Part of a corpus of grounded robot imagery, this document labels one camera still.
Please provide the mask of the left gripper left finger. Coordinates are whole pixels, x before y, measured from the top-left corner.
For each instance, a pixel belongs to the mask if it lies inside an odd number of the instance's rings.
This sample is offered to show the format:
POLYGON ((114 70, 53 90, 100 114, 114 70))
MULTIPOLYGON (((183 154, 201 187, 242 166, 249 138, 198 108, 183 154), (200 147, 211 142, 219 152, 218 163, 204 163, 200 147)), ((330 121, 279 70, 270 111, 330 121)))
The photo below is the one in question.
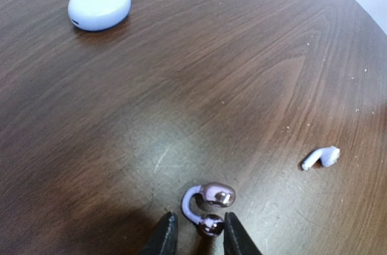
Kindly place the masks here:
POLYGON ((178 246, 178 216, 167 212, 157 222, 140 255, 173 255, 178 246))

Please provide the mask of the clip-on purple chrome earbud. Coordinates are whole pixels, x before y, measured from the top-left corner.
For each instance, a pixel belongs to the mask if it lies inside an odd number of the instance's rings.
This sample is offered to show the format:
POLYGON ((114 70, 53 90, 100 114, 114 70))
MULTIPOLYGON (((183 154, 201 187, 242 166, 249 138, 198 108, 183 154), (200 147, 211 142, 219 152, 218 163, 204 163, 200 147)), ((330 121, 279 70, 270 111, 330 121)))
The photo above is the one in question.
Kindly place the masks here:
POLYGON ((218 237, 224 230, 224 219, 217 214, 199 215, 191 209, 191 200, 196 199, 205 211, 227 208, 236 200, 235 190, 220 182, 209 182, 193 186, 185 191, 181 200, 181 211, 185 218, 196 226, 198 232, 207 237, 218 237))

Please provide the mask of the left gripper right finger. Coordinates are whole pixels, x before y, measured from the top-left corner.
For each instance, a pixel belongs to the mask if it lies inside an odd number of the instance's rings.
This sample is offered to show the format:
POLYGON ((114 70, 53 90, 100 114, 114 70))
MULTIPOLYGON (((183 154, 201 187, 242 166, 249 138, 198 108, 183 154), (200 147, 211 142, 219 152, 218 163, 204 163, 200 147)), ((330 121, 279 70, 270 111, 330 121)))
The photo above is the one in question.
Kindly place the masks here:
POLYGON ((236 214, 230 212, 224 218, 225 255, 262 255, 236 214))

